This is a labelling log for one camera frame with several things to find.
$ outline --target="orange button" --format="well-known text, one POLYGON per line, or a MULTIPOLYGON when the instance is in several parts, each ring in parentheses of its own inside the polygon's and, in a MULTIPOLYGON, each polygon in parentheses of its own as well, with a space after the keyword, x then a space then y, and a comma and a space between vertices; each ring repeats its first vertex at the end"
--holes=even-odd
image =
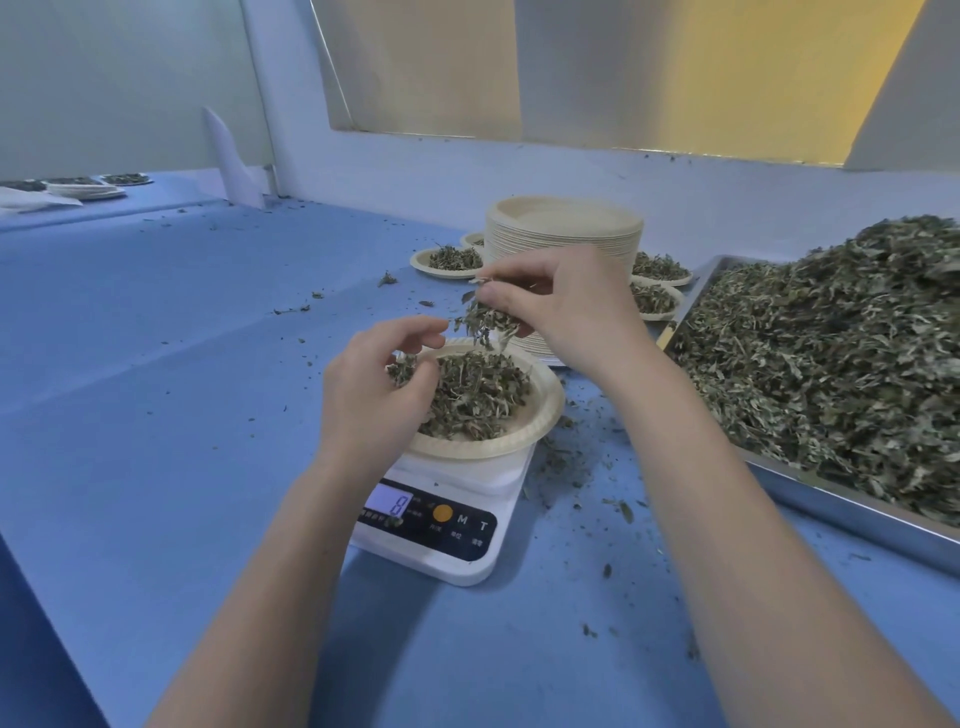
POLYGON ((441 503, 436 508, 433 509, 433 519, 434 521, 439 521, 440 523, 446 523, 453 518, 453 509, 450 508, 446 503, 441 503))

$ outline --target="metal tray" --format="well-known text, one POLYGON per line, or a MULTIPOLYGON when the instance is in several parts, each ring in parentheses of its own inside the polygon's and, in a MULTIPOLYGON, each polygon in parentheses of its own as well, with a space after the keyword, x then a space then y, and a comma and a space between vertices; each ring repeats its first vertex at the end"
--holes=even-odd
MULTIPOLYGON (((670 352, 674 334, 710 285, 725 271, 755 258, 718 255, 697 271, 685 286, 686 298, 667 322, 657 345, 670 352)), ((737 448, 751 466, 763 489, 778 503, 796 508, 910 559, 960 577, 960 528, 867 496, 844 485, 824 480, 809 471, 791 468, 763 455, 737 448)))

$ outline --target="left hand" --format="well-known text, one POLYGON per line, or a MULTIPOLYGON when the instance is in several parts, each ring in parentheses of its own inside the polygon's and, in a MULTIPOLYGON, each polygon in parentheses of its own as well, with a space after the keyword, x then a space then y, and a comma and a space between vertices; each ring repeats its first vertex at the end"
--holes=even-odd
POLYGON ((366 497, 410 444, 430 409, 440 368, 423 359, 396 388, 385 367, 397 350, 418 353, 445 343, 445 319, 409 316, 361 331, 324 371, 318 464, 366 497))

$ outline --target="white paper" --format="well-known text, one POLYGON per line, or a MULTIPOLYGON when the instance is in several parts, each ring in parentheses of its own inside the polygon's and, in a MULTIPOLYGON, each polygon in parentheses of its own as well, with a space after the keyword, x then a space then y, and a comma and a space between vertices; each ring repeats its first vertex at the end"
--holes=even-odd
POLYGON ((210 107, 204 107, 204 123, 210 143, 213 144, 213 154, 217 158, 217 166, 220 167, 220 176, 224 180, 227 199, 235 205, 263 209, 265 205, 259 185, 250 176, 247 166, 237 153, 236 145, 233 143, 233 134, 230 133, 230 129, 227 128, 224 120, 217 116, 210 107))
POLYGON ((0 187, 0 212, 3 214, 30 212, 50 205, 82 204, 80 200, 71 200, 50 192, 25 192, 22 189, 0 187))

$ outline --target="dried herb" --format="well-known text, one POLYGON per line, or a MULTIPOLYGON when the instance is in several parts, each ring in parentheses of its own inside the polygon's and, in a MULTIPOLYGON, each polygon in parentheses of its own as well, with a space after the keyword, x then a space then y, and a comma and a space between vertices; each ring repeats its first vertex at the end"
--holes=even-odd
POLYGON ((107 184, 116 184, 121 187, 125 184, 146 184, 151 181, 149 177, 141 175, 139 172, 132 172, 127 175, 104 175, 103 180, 107 184))
POLYGON ((490 333, 496 331, 497 342, 500 345, 500 350, 503 351, 503 348, 510 343, 510 340, 519 331, 520 320, 509 313, 497 311, 485 303, 480 303, 474 298, 475 294, 475 290, 464 294, 461 303, 472 301, 467 307, 467 313, 453 320, 453 330, 459 331, 460 326, 463 326, 467 330, 467 334, 473 338, 473 343, 479 341, 487 351, 493 349, 490 343, 490 333))
MULTIPOLYGON (((430 419, 420 426, 420 432, 430 437, 499 437, 532 391, 530 376, 506 354, 465 352, 441 356, 438 363, 440 384, 430 405, 430 419)), ((387 372, 402 386, 415 368, 416 358, 405 357, 387 372)))
POLYGON ((42 192, 47 188, 47 185, 40 180, 15 180, 10 182, 0 182, 0 187, 18 189, 21 192, 42 192))
POLYGON ((441 271, 472 271, 483 268, 483 258, 473 248, 444 245, 430 254, 430 267, 441 271))
POLYGON ((960 526, 960 227, 884 220, 725 273, 673 355, 731 440, 960 526))
POLYGON ((630 292, 640 313, 668 313, 677 307, 677 302, 661 285, 631 283, 630 292))
POLYGON ((44 180, 47 184, 99 184, 103 183, 94 180, 92 177, 57 177, 53 180, 44 180))
POLYGON ((690 272, 669 255, 637 253, 634 275, 653 280, 680 280, 689 276, 690 272))
POLYGON ((634 509, 627 504, 627 501, 621 500, 617 505, 620 506, 620 513, 623 514, 623 520, 627 523, 633 523, 634 509))

